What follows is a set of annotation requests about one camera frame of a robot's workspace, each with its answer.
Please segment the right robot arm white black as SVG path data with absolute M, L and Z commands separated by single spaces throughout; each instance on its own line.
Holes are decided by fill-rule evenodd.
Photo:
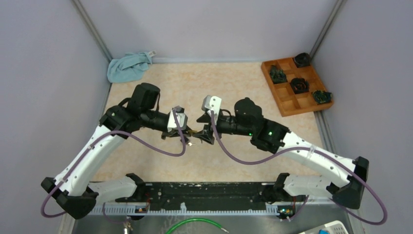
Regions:
M 263 116 L 262 108 L 250 98 L 234 105 L 234 115 L 224 115 L 221 98 L 206 96 L 204 114 L 197 122 L 204 123 L 204 133 L 211 144 L 223 134 L 250 136 L 257 149 L 288 157 L 317 171 L 319 176 L 281 173 L 274 185 L 275 197 L 287 201 L 291 196 L 311 195 L 326 197 L 349 209 L 359 209 L 367 181 L 369 160 L 342 157 L 302 139 L 288 127 Z

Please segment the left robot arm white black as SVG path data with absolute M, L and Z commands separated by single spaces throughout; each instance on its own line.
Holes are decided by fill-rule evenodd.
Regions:
M 150 83 L 138 84 L 131 95 L 109 108 L 99 120 L 93 135 L 75 159 L 55 177 L 45 178 L 41 186 L 45 201 L 53 198 L 64 214 L 74 219 L 85 217 L 96 205 L 125 198 L 139 202 L 145 198 L 143 180 L 130 173 L 119 180 L 94 182 L 93 176 L 106 159 L 126 139 L 141 128 L 160 131 L 163 137 L 184 139 L 187 116 L 180 106 L 167 114 L 159 111 L 160 89 Z

